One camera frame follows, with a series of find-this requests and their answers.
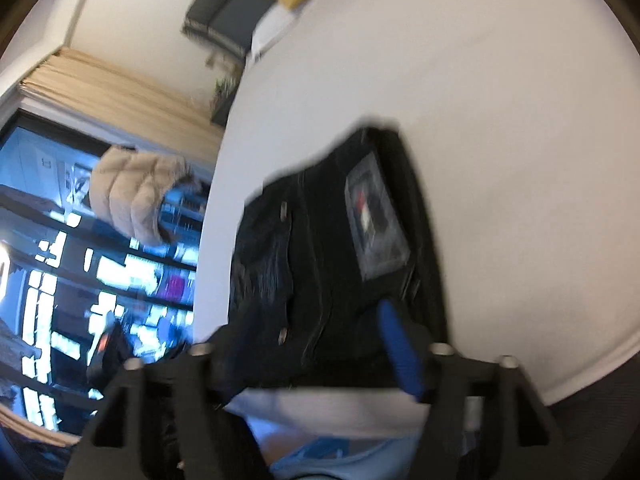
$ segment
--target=white table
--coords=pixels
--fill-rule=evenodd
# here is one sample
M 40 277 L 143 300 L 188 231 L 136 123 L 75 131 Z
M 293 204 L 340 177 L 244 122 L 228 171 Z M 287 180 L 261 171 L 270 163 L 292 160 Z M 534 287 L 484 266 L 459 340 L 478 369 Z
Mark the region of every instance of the white table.
M 244 76 L 205 218 L 196 336 L 226 322 L 245 200 L 363 117 L 394 121 L 431 205 L 454 343 L 555 402 L 640 350 L 640 59 L 602 0 L 312 0 Z M 245 392 L 313 433 L 420 428 L 404 394 Z

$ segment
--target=window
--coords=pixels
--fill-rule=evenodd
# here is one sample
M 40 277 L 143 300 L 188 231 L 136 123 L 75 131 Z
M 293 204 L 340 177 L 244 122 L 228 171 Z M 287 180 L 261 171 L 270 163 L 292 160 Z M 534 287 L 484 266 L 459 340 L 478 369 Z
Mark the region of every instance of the window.
M 86 369 L 114 322 L 146 360 L 191 337 L 199 244 L 195 232 L 148 248 L 95 218 L 84 198 L 108 147 L 22 112 L 0 132 L 0 317 L 34 347 L 22 358 L 25 377 L 93 399 L 101 395 Z M 173 207 L 163 206 L 168 221 Z M 82 431 L 91 413 L 31 386 L 14 411 L 50 430 Z

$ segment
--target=jeans pocket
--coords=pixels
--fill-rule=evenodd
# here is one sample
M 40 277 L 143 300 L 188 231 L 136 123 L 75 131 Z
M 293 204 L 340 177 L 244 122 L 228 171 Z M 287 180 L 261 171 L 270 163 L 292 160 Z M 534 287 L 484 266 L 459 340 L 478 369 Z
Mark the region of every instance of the jeans pocket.
M 259 308 L 261 331 L 280 333 L 288 328 L 287 307 L 293 295 L 290 217 L 278 216 L 278 221 L 261 223 L 251 233 L 236 245 L 232 260 L 229 321 L 244 309 Z

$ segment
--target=dark gray sofa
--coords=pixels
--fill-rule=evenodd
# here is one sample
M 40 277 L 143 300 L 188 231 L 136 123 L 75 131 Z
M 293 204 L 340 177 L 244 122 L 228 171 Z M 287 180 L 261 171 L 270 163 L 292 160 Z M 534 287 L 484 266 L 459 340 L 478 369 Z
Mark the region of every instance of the dark gray sofa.
M 206 40 L 244 63 L 254 28 L 273 0 L 195 0 L 183 32 Z

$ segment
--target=blue fabric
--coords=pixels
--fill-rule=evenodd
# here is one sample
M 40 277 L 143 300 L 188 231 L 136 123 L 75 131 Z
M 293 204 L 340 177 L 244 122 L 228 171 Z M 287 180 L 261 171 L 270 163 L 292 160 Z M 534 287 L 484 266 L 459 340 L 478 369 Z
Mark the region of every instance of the blue fabric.
M 378 329 L 396 372 L 400 389 L 416 399 L 425 391 L 423 366 L 402 328 L 396 309 L 389 300 L 378 304 Z
M 327 457 L 343 458 L 349 456 L 351 441 L 347 438 L 322 437 L 306 444 L 299 450 L 279 462 L 280 466 L 301 460 L 322 460 Z

